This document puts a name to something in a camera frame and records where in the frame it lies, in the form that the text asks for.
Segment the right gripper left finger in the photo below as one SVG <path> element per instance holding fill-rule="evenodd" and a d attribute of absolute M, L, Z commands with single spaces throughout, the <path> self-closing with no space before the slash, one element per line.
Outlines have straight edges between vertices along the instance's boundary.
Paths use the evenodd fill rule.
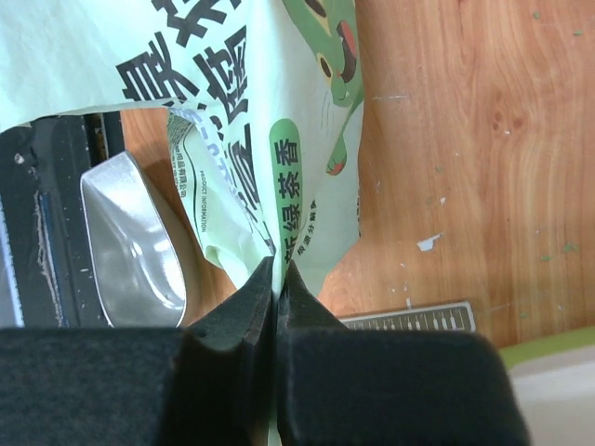
<path fill-rule="evenodd" d="M 5 445 L 264 445 L 271 275 L 186 328 L 5 329 Z"/>

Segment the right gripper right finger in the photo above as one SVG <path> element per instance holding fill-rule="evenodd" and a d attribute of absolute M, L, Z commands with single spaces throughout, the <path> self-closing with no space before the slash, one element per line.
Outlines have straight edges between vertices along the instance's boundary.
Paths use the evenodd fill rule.
<path fill-rule="evenodd" d="M 277 309 L 285 445 L 527 445 L 506 368 L 470 333 L 351 330 L 285 274 Z"/>

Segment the metal litter scoop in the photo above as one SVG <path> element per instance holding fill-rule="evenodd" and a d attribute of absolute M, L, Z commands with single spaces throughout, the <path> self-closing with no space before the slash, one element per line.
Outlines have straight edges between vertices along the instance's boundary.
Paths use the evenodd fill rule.
<path fill-rule="evenodd" d="M 179 257 L 149 181 L 123 151 L 80 178 L 94 281 L 114 328 L 178 327 L 187 307 Z"/>

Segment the white plastic bag clip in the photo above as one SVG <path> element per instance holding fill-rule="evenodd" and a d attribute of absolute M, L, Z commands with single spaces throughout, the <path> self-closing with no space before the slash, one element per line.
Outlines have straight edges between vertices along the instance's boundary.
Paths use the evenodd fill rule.
<path fill-rule="evenodd" d="M 476 322 L 469 302 L 371 313 L 344 318 L 341 322 L 351 330 L 476 331 Z"/>

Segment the green cat litter bag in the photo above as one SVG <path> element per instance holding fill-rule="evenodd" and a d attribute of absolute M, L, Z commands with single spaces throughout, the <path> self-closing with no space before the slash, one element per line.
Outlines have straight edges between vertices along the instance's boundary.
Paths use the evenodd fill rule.
<path fill-rule="evenodd" d="M 364 82 L 352 1 L 5 1 L 1 127 L 164 108 L 205 258 L 266 256 L 318 295 L 358 240 Z"/>

